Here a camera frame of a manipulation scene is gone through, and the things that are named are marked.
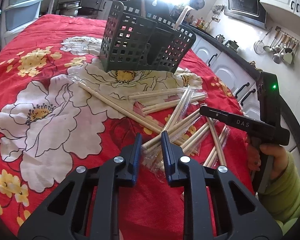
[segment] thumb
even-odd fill
[[[260,145],[260,150],[265,155],[271,155],[276,158],[286,154],[285,149],[282,146],[270,143]]]

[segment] red tablecloth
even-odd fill
[[[0,111],[6,105],[14,104],[18,93],[24,90],[29,82],[38,81],[42,84],[41,90],[43,87],[47,89],[53,76],[67,74],[65,64],[75,65],[75,61],[80,61],[80,59],[73,59],[74,56],[70,52],[60,50],[63,40],[73,36],[100,38],[103,36],[105,24],[106,21],[46,15],[27,27],[0,53]],[[47,58],[49,62],[44,60],[43,66],[40,65],[42,62],[37,63],[37,68],[26,73],[20,58],[38,48],[43,50],[46,48],[51,52]],[[91,54],[85,57],[87,62],[91,62],[94,58]],[[188,68],[202,77],[202,87],[209,96],[205,102],[209,106],[240,114],[240,107],[228,88],[192,50],[185,55],[180,67]],[[152,116],[164,123],[164,118],[172,111],[173,109],[167,109]],[[33,115],[30,116],[28,124],[33,121],[31,119]],[[105,130],[99,134],[101,153],[88,155],[86,158],[79,158],[73,152],[70,153],[73,169],[79,165],[88,168],[101,165],[119,154],[123,146],[131,144],[137,132],[140,132],[145,140],[155,136],[155,134],[145,133],[144,127],[127,117],[108,118],[103,124]],[[221,123],[217,125],[218,133],[221,132],[222,127]],[[8,137],[3,130],[0,131],[0,140],[4,137],[3,133]],[[230,170],[252,191],[247,168],[245,136],[244,132],[231,128],[224,153]],[[202,143],[200,155],[193,158],[203,162],[213,146],[212,136],[209,135]],[[21,174],[20,163],[24,158],[22,153],[19,152],[20,157],[10,162],[1,155],[0,153],[0,217],[8,228],[17,234],[19,225],[58,183],[54,182],[52,187],[47,187],[38,193],[28,186],[27,180]],[[7,183],[14,188],[10,188],[9,191],[6,187]],[[184,203],[180,198],[182,191],[182,188],[170,188],[167,183],[160,182],[153,173],[141,166],[137,185],[132,189],[120,189],[119,223],[124,239],[181,239],[184,216]]]

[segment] person's arm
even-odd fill
[[[259,170],[258,151],[250,144],[247,150],[249,168],[253,171]],[[264,154],[274,156],[274,166],[271,172],[271,183],[264,194],[258,194],[259,201],[275,220],[286,223],[298,218],[300,215],[300,177],[292,155],[279,145],[264,144],[260,146],[260,150]]]

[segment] person's hand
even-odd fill
[[[248,154],[248,168],[251,171],[260,171],[260,155],[256,148],[254,148],[250,143],[250,138],[247,137],[246,142],[247,146],[247,154]],[[275,144],[261,144],[260,150],[266,155],[272,155],[274,157],[274,164],[270,174],[270,179],[277,179],[287,168],[288,166],[288,154],[286,150],[280,146]]]

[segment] pot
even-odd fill
[[[62,3],[59,3],[59,10],[66,9],[66,8],[79,7],[79,6],[80,6],[80,1],[62,2]]]
[[[81,7],[60,9],[59,15],[76,17]]]
[[[216,36],[216,40],[223,43],[226,40],[226,38],[224,38],[223,35],[219,34]]]
[[[235,52],[237,52],[237,49],[238,49],[238,45],[237,45],[237,42],[236,41],[227,41],[225,43],[225,46],[230,48],[230,49],[233,49]]]

